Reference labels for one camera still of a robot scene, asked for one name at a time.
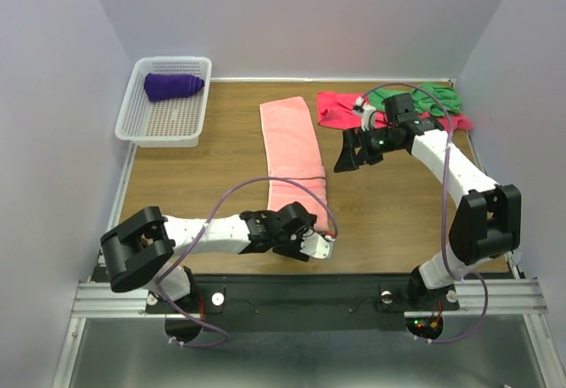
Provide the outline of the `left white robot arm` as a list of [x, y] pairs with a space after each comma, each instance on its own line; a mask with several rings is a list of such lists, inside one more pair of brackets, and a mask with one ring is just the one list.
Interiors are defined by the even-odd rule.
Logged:
[[169, 305], [186, 312], [196, 304], [198, 288], [191, 270], [174, 258], [272, 251], [303, 262], [326, 259], [332, 243], [315, 231], [316, 222], [299, 202], [211, 221], [166, 216], [158, 207], [147, 207], [105, 233], [101, 248], [114, 293], [146, 289], [160, 296], [164, 290]]

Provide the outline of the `pink towel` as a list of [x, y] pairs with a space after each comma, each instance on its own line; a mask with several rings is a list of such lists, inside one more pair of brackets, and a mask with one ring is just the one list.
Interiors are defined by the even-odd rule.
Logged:
[[269, 210], [277, 211], [299, 202], [317, 216], [315, 230], [335, 233], [330, 223], [326, 196], [326, 174], [309, 107], [300, 96], [259, 106], [268, 175], [291, 179], [304, 186], [279, 180], [269, 182]]

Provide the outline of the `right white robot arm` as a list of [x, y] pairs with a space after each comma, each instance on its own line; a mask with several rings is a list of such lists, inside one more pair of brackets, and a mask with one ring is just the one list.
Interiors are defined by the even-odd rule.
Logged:
[[406, 294], [411, 306], [428, 308], [471, 270], [518, 248], [522, 196], [486, 176], [455, 146], [449, 122], [420, 117], [410, 94], [390, 96], [384, 107], [386, 124], [376, 127], [375, 107], [363, 95], [356, 98], [352, 111], [361, 125], [343, 131], [333, 170], [355, 171], [405, 149], [441, 182], [442, 200], [454, 201], [455, 216], [441, 218], [440, 251], [411, 272]]

